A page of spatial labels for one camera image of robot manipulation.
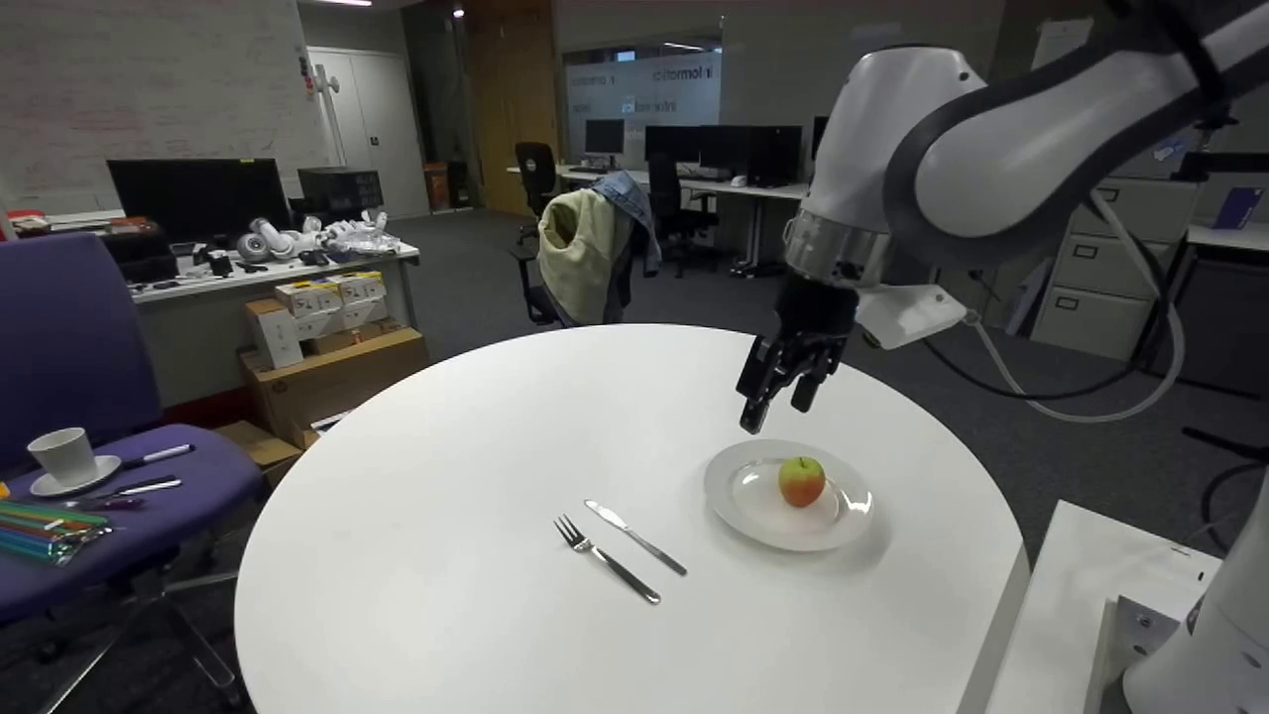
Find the silver fork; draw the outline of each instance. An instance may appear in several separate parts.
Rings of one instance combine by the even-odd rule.
[[[613,554],[599,552],[567,517],[554,521],[554,533],[562,534],[567,548],[576,548],[579,554],[599,559],[609,574],[617,574],[632,591],[637,591],[642,604],[650,604],[650,606],[662,604],[662,596],[654,589],[645,589]]]

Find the round white table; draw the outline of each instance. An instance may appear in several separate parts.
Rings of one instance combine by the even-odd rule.
[[[839,714],[983,709],[1026,559],[983,464],[887,386],[839,369],[802,440],[875,489],[847,552],[759,548],[707,511],[755,337],[562,329],[432,366],[280,481],[236,581],[263,714]],[[687,562],[670,574],[583,500]],[[567,552],[554,517],[662,591]]]

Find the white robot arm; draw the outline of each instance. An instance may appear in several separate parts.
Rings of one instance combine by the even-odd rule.
[[[1056,247],[1104,173],[1269,79],[1269,5],[1139,5],[1163,36],[1106,41],[999,87],[959,50],[897,49],[852,68],[785,229],[782,329],[755,341],[737,381],[743,427],[760,431],[785,386],[803,413],[858,321],[904,345],[965,319],[938,290],[875,284],[870,267],[887,243],[928,267]],[[1121,689],[1142,714],[1269,709],[1269,489],[1203,611]]]

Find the white cup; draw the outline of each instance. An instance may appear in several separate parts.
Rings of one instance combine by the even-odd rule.
[[[92,485],[94,476],[94,451],[88,443],[88,431],[84,427],[57,427],[57,431],[45,431],[29,443],[29,451],[41,459],[41,468],[65,485],[65,489],[76,489],[76,485]]]

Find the white plate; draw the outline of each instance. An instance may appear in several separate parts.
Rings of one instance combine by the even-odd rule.
[[[814,456],[823,464],[823,491],[807,508],[782,497],[782,459]],[[707,464],[707,503],[732,533],[782,552],[834,552],[875,521],[874,489],[838,456],[792,440],[745,440]]]
[[[30,497],[34,500],[58,500],[58,497],[88,491],[94,485],[108,485],[119,474],[119,464],[124,464],[119,456],[98,451],[94,456],[94,476],[88,485],[58,485],[57,476],[45,474],[41,481],[30,481]]]

